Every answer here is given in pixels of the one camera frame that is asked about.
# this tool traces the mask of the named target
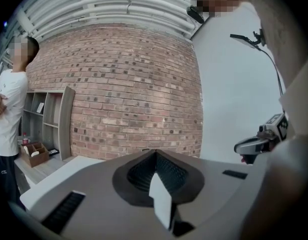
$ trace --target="black hair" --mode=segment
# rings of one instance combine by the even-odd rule
[[[34,60],[38,51],[39,51],[39,44],[36,39],[33,37],[27,37],[28,39],[28,50],[31,50],[32,53],[28,54],[28,64]]]

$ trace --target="brick wall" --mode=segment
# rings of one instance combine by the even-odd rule
[[[126,24],[78,28],[41,43],[32,89],[76,90],[72,155],[111,159],[144,148],[200,155],[201,85],[193,45]]]

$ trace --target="black pants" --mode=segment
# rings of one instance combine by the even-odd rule
[[[6,198],[8,201],[18,204],[21,208],[25,208],[20,201],[20,192],[17,186],[15,174],[15,159],[18,155],[14,156],[1,156],[0,155],[0,185],[5,190]]]

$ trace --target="white t-shirt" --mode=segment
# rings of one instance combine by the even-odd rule
[[[2,72],[0,94],[5,95],[3,103],[7,107],[0,116],[0,156],[11,157],[19,153],[17,145],[18,126],[23,114],[28,79],[25,72]]]

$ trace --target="white table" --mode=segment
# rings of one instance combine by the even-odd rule
[[[31,189],[20,196],[20,200],[26,209],[30,210],[44,194],[46,194],[48,191],[53,189],[64,180],[68,179],[71,175],[87,166],[101,162],[103,162],[103,160],[77,156],[67,162],[65,165],[61,166],[54,173],[50,174],[39,183],[32,186]]]

